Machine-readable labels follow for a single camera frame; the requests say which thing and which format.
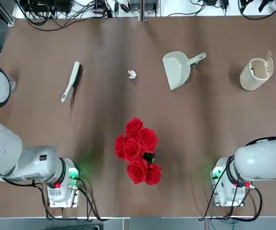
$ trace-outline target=green light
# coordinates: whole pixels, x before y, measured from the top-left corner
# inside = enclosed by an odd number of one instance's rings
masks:
[[[69,168],[69,178],[74,179],[79,176],[79,171],[76,168]]]

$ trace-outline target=rose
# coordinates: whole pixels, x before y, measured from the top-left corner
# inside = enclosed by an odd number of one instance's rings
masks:
[[[142,129],[139,133],[138,139],[143,152],[154,153],[158,140],[152,129]]]
[[[142,151],[139,142],[135,138],[129,138],[123,146],[125,160],[137,161],[142,157]]]
[[[147,170],[146,183],[154,185],[159,182],[161,178],[161,168],[156,164],[150,164]]]
[[[144,159],[139,161],[130,162],[127,166],[127,174],[130,179],[133,180],[134,184],[139,184],[146,179],[147,175],[147,163]]]
[[[121,160],[125,160],[123,146],[126,143],[126,138],[121,134],[117,140],[115,140],[115,154]]]
[[[143,123],[140,119],[134,118],[125,127],[126,136],[135,137],[143,129]]]

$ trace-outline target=brown table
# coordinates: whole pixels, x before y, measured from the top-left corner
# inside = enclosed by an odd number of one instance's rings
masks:
[[[206,52],[207,58],[190,82],[171,92],[161,58],[175,50],[188,57]],[[242,68],[251,58],[265,58],[268,50],[274,75],[254,92],[242,90]],[[74,61],[83,65],[83,74],[71,106],[70,98],[60,99]],[[0,66],[19,80],[0,109],[0,122],[25,146],[52,145],[59,156],[73,159],[90,179],[103,217],[201,216],[216,161],[255,138],[276,135],[275,16],[256,22],[242,17],[89,20],[57,32],[36,31],[19,20]],[[137,80],[128,79],[129,69]],[[133,185],[127,164],[114,153],[116,137],[135,116],[159,138],[156,162],[162,178],[155,186]],[[276,216],[276,181],[254,184],[264,197],[262,216]],[[213,215],[226,211],[216,208]],[[234,214],[252,216],[252,201]],[[36,189],[0,182],[0,217],[44,215]],[[67,215],[86,215],[82,196],[79,208]]]

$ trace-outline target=white dustpan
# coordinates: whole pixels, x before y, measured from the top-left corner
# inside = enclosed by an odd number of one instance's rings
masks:
[[[204,58],[206,58],[206,53],[188,59],[180,51],[174,51],[163,56],[162,61],[166,70],[170,90],[172,91],[181,87],[189,78],[191,65],[195,67]]]

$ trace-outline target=hand brush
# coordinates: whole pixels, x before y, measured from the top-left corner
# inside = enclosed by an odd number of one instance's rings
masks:
[[[69,84],[67,86],[67,89],[66,89],[65,93],[63,94],[63,96],[61,98],[61,102],[65,102],[65,99],[67,98],[67,95],[71,90],[71,87],[73,87],[73,88],[77,87],[77,85],[79,83],[79,80],[80,80],[80,77],[78,76],[80,69],[81,69],[80,63],[78,61],[74,62],[74,66],[73,66],[73,70],[72,70],[72,73],[71,73],[70,81],[69,81]]]

